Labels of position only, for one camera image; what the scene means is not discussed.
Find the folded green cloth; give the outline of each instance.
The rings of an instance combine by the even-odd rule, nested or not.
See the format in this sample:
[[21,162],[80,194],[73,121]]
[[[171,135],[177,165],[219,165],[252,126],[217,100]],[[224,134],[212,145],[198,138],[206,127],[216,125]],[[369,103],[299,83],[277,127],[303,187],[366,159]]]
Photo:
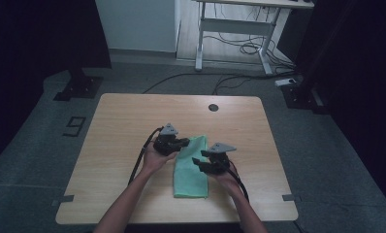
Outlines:
[[199,136],[189,140],[189,146],[182,148],[176,157],[173,174],[174,197],[207,198],[209,196],[208,176],[193,163],[192,157],[206,160],[202,157],[200,150],[208,148],[208,138]]

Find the forearm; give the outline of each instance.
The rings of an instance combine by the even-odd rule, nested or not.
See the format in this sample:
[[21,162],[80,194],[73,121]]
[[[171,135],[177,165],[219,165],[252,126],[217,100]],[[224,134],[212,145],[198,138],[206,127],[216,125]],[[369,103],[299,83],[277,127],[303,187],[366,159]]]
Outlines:
[[228,193],[235,203],[243,231],[245,233],[267,233],[268,230],[245,199],[241,189],[238,186],[229,187]]
[[93,232],[123,232],[150,176],[142,170],[106,211]]

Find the table top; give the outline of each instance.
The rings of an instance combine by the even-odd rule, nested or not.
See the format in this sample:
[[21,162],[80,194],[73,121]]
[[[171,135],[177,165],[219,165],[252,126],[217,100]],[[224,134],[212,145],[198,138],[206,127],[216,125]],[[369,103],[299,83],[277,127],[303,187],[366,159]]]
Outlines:
[[237,5],[252,5],[277,8],[292,8],[292,9],[312,9],[313,2],[305,2],[299,0],[297,2],[290,0],[193,0],[196,2],[205,3],[222,3],[222,4],[237,4]]
[[[218,106],[217,112],[209,105]],[[235,146],[228,152],[241,175],[250,203],[262,220],[295,220],[298,212],[274,143],[262,102],[257,97],[104,94],[81,148],[56,221],[97,223],[124,190],[147,137],[170,122],[178,137],[208,136]],[[131,223],[237,222],[235,206],[209,178],[207,199],[174,198],[175,161],[147,183]]]

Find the gray carpet floor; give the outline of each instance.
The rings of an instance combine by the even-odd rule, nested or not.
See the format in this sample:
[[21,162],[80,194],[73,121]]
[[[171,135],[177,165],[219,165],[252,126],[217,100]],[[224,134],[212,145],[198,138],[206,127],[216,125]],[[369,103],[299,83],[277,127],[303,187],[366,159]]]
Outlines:
[[[64,194],[100,96],[142,93],[167,77],[194,70],[192,66],[114,62],[111,70],[86,73],[104,78],[95,99],[53,101],[69,75],[62,72],[47,78],[36,108],[1,154],[0,232],[92,230],[93,225],[57,224],[58,205],[52,203]],[[149,93],[211,95],[222,76],[205,75],[209,73],[260,72],[208,67],[200,76],[174,78]],[[279,78],[248,81],[237,88],[222,88],[218,94],[261,98],[288,182],[300,197],[296,203],[299,225],[310,233],[386,232],[386,199],[332,118],[288,109],[275,80]],[[66,125],[71,117],[86,117],[76,138],[63,136],[70,130]],[[293,222],[266,224],[271,232],[299,232]]]

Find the white metal desk base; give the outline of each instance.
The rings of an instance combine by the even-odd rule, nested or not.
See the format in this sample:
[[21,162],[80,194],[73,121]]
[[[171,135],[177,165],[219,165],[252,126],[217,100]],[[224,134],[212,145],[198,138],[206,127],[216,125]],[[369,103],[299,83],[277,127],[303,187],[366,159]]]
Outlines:
[[267,50],[269,43],[272,39],[274,29],[277,23],[278,15],[280,14],[280,8],[275,11],[274,19],[271,22],[255,22],[255,21],[242,21],[242,20],[230,20],[230,19],[218,19],[218,18],[205,18],[206,3],[202,2],[202,15],[200,18],[200,31],[199,31],[199,44],[196,51],[196,71],[202,71],[203,69],[203,34],[208,32],[225,32],[235,34],[248,34],[266,36],[266,40],[259,50],[260,60],[262,61],[263,68],[267,75],[272,75],[272,68],[269,64],[269,58],[267,56]]

